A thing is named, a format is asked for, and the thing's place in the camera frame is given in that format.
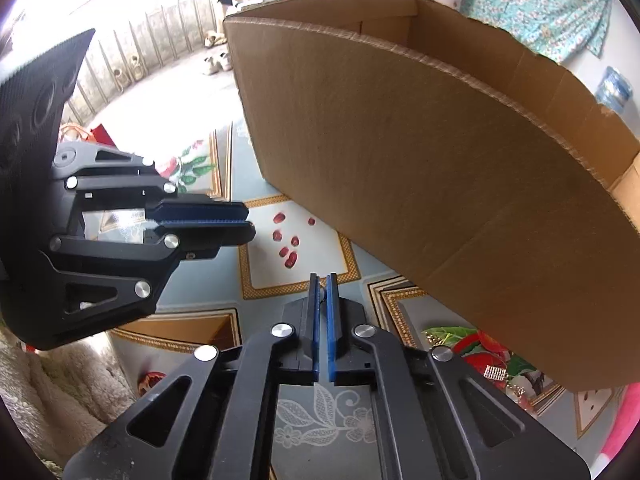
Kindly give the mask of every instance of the white leaf pattern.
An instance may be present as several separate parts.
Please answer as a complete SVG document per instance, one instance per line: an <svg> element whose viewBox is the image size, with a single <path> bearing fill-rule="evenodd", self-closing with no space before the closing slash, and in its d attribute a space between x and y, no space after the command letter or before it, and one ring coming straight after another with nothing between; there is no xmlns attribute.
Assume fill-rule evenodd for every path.
<svg viewBox="0 0 640 480"><path fill-rule="evenodd" d="M304 428L316 422L295 400L279 400L276 414L284 423L294 428Z"/></svg>
<svg viewBox="0 0 640 480"><path fill-rule="evenodd" d="M312 446L328 446L337 437L337 428L316 428L315 430L305 431L300 437L300 442L305 442Z"/></svg>
<svg viewBox="0 0 640 480"><path fill-rule="evenodd" d="M320 383L314 383L314 411L322 425L335 428L334 396Z"/></svg>

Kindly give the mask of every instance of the cardboard box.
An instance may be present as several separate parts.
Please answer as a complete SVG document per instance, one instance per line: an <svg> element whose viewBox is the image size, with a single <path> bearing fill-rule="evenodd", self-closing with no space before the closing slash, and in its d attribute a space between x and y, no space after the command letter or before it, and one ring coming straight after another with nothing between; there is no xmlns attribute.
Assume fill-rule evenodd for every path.
<svg viewBox="0 0 640 480"><path fill-rule="evenodd" d="M640 381L640 144L570 72L429 0L225 28L269 183L565 387Z"/></svg>

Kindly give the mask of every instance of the white flower pattern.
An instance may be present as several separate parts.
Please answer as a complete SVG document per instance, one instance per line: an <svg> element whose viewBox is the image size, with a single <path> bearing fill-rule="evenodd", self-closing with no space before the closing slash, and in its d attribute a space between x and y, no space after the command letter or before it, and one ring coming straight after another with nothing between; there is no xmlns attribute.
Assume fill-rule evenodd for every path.
<svg viewBox="0 0 640 480"><path fill-rule="evenodd" d="M344 418L344 425L351 428L347 438L352 442L364 440L367 444L376 441L376 430L373 425L373 412L367 408L358 408L353 415Z"/></svg>
<svg viewBox="0 0 640 480"><path fill-rule="evenodd" d="M300 445L300 437L302 436L302 432L300 430L294 430L289 424L287 424L284 429L276 428L274 432L273 439L278 443L282 444L284 447L289 449L291 446L299 446Z"/></svg>
<svg viewBox="0 0 640 480"><path fill-rule="evenodd" d="M372 444L376 441L376 429L371 409L360 407L353 411L353 415L343 415L338 408L337 400L341 396L353 396L345 405L355 406L360 402L360 395L354 390L343 390L335 397L322 384L314 384L314 413L309 415L307 410L295 400L280 399L276 414L284 422L283 428L274 430L273 439L286 449L300 444L311 446L328 446L334 442L341 431L351 442L365 442ZM342 418L342 425L336 424L336 416ZM315 426L302 433L294 428Z"/></svg>

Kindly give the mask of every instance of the printed flower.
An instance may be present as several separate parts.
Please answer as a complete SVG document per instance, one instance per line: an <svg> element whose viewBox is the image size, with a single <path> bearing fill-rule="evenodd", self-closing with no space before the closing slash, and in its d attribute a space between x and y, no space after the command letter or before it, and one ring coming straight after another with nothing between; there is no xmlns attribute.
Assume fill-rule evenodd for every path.
<svg viewBox="0 0 640 480"><path fill-rule="evenodd" d="M163 164L162 166L156 166L156 171L160 173L161 176L165 178L169 178L175 171L175 168L178 167L178 159L172 156L169 162Z"/></svg>
<svg viewBox="0 0 640 480"><path fill-rule="evenodd" d="M276 431L273 433L274 440L287 449L291 446L299 446L301 436L302 432L300 430L294 430L289 424L284 428L276 428Z"/></svg>
<svg viewBox="0 0 640 480"><path fill-rule="evenodd" d="M347 431L347 438L352 442L359 442L362 439L367 444L376 441L376 429L373 426L373 413L367 408L358 408L353 415L344 418L344 425L351 428Z"/></svg>

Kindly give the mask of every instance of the pink object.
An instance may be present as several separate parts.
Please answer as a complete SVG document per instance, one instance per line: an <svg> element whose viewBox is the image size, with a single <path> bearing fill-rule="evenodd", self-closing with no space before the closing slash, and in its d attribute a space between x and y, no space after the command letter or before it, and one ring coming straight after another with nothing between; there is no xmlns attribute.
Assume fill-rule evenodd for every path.
<svg viewBox="0 0 640 480"><path fill-rule="evenodd" d="M595 478L618 454L640 420L640 383L630 384L622 397L622 403L613 428L609 432L602 451L591 466L591 477Z"/></svg>

